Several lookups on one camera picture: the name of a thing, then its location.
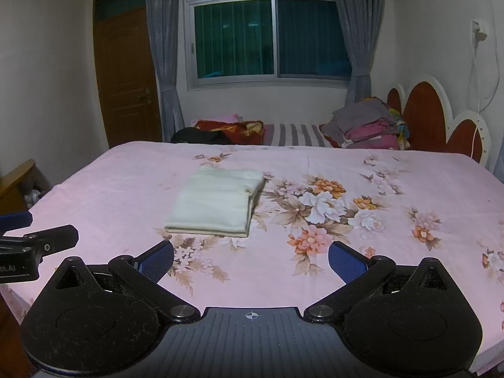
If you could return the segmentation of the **right grey curtain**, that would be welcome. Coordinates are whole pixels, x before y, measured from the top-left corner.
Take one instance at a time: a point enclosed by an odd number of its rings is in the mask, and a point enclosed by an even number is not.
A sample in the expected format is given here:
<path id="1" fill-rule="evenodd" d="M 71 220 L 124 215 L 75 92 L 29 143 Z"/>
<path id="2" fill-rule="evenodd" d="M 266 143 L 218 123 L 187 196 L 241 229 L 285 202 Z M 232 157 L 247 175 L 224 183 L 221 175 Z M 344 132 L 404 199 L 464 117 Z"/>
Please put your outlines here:
<path id="1" fill-rule="evenodd" d="M 385 0 L 335 0 L 351 64 L 347 106 L 372 94 L 371 71 L 384 16 Z"/>

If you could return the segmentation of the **black garment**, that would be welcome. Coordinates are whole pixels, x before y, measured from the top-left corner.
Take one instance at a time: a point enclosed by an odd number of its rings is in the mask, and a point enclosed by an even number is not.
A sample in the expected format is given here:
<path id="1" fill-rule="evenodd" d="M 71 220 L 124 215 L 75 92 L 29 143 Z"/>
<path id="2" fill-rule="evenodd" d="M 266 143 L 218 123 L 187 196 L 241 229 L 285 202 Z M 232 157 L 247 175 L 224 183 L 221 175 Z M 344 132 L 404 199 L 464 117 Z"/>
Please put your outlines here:
<path id="1" fill-rule="evenodd" d="M 186 127 L 175 132 L 170 143 L 233 145 L 232 140 L 223 131 L 202 131 L 195 127 Z"/>

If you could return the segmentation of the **brown wooden door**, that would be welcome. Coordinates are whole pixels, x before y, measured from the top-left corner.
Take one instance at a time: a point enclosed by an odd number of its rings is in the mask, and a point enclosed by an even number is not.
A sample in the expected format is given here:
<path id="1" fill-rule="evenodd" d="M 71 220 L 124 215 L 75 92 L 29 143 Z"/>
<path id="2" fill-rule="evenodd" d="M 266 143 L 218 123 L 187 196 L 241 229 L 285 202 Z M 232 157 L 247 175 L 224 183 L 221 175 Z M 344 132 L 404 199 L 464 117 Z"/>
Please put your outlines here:
<path id="1" fill-rule="evenodd" d="M 94 0 L 96 84 L 108 146 L 162 140 L 145 0 Z"/>

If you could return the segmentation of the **left grey curtain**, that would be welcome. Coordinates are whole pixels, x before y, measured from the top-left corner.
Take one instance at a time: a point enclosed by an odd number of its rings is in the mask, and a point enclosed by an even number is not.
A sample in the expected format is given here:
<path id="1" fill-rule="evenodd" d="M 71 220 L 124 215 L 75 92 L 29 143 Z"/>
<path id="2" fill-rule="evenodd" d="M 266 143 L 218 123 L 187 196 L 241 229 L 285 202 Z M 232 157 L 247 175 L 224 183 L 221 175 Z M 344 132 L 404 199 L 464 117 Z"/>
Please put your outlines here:
<path id="1" fill-rule="evenodd" d="M 150 50 L 166 142 L 185 127 L 177 92 L 180 0 L 146 0 Z"/>

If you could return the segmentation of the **window with green glass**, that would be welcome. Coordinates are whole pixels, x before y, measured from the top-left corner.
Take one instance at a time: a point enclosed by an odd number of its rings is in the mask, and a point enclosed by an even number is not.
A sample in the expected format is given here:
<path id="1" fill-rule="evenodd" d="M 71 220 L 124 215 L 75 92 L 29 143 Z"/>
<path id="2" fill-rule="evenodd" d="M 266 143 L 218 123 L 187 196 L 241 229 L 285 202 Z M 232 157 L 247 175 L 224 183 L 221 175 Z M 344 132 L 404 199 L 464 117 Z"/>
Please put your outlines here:
<path id="1" fill-rule="evenodd" d="M 185 0 L 191 88 L 348 81 L 335 0 Z"/>

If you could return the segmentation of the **grey curtain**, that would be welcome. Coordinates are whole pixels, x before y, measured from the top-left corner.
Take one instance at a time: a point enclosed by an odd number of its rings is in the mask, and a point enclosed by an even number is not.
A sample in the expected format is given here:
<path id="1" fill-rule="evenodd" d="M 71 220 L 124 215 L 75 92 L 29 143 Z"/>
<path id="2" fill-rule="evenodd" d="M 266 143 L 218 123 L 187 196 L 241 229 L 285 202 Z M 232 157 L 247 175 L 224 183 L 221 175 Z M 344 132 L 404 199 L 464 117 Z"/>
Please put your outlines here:
<path id="1" fill-rule="evenodd" d="M 351 64 L 347 106 L 372 94 L 371 71 L 384 16 L 385 0 L 335 0 Z"/>
<path id="2" fill-rule="evenodd" d="M 177 92 L 180 0 L 146 0 L 150 50 L 166 142 L 185 127 Z"/>

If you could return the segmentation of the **cream white cloth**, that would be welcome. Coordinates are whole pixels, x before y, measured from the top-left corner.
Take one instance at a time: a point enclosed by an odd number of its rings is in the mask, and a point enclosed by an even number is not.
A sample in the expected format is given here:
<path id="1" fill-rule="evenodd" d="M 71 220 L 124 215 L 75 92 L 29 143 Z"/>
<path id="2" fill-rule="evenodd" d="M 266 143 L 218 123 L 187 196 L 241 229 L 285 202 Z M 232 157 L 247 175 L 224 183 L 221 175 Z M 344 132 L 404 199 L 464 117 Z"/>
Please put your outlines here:
<path id="1" fill-rule="evenodd" d="M 200 166 L 180 190 L 164 230 L 246 238 L 263 185 L 264 174 L 258 170 Z"/>

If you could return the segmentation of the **red white headboard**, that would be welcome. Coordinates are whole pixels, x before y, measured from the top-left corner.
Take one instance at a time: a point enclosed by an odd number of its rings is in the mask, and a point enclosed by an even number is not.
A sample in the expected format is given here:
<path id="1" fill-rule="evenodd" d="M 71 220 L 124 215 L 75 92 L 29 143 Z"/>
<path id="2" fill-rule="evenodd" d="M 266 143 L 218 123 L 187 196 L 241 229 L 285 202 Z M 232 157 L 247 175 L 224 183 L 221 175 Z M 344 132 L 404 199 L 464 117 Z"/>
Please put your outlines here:
<path id="1" fill-rule="evenodd" d="M 472 110 L 455 114 L 436 78 L 420 76 L 407 90 L 396 83 L 386 102 L 406 122 L 411 150 L 464 154 L 482 166 L 487 164 L 491 151 L 488 125 Z"/>

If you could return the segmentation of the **stack of folded clothes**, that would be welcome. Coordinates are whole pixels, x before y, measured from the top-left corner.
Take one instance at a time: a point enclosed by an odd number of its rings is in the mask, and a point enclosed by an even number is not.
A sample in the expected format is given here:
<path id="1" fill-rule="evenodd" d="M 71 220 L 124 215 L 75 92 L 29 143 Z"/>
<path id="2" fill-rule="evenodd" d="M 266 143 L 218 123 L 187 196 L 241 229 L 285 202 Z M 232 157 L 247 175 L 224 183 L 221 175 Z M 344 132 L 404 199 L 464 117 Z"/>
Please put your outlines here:
<path id="1" fill-rule="evenodd" d="M 331 120 L 319 128 L 335 148 L 410 148 L 401 112 L 376 97 L 334 111 Z"/>

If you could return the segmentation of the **pink floral bed sheet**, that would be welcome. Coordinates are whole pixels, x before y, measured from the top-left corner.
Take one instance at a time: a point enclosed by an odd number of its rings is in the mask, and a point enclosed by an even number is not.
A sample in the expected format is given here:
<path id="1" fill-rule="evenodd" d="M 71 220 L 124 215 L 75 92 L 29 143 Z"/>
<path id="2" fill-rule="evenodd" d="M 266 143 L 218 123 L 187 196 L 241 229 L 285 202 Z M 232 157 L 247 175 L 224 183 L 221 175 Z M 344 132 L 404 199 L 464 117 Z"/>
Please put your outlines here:
<path id="1" fill-rule="evenodd" d="M 209 170 L 263 174 L 247 237 L 168 229 L 191 176 Z M 327 258 L 332 242 L 400 265 L 434 257 L 483 328 L 470 370 L 503 363 L 503 186 L 462 154 L 130 142 L 31 213 L 35 231 L 76 227 L 71 254 L 88 264 L 172 242 L 162 287 L 200 309 L 308 307 L 342 286 Z"/>

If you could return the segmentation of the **striped grey white pillow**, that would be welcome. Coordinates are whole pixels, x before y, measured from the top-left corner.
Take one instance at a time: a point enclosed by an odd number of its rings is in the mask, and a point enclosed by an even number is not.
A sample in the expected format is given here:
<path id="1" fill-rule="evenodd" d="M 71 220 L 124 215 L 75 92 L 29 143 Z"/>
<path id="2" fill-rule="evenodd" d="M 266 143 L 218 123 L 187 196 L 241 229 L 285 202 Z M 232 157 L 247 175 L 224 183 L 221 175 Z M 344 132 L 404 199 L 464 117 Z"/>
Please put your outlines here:
<path id="1" fill-rule="evenodd" d="M 275 147 L 332 147 L 318 125 L 284 123 L 264 125 L 263 144 Z"/>

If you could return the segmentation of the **wooden bedside cabinet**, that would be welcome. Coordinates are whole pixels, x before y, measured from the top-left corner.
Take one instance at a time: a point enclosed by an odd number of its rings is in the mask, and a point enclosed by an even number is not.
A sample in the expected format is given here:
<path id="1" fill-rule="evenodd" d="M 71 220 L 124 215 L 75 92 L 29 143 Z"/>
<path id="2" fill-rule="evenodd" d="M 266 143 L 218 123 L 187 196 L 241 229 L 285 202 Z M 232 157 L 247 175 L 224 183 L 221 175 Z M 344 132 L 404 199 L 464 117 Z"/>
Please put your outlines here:
<path id="1" fill-rule="evenodd" d="M 27 212 L 51 190 L 33 159 L 1 177 L 1 215 Z"/>

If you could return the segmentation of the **red orange blanket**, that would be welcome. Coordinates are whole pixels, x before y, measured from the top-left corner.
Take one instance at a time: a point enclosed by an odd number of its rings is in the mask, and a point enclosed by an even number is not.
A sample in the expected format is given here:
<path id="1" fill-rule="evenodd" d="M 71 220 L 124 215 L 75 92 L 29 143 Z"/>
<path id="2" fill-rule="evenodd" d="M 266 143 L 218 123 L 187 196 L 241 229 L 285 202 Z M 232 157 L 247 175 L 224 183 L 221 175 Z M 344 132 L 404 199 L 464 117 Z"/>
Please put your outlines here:
<path id="1" fill-rule="evenodd" d="M 193 126 L 200 131 L 221 131 L 236 145 L 262 145 L 265 134 L 261 120 L 241 120 L 237 114 L 220 119 L 197 119 Z"/>

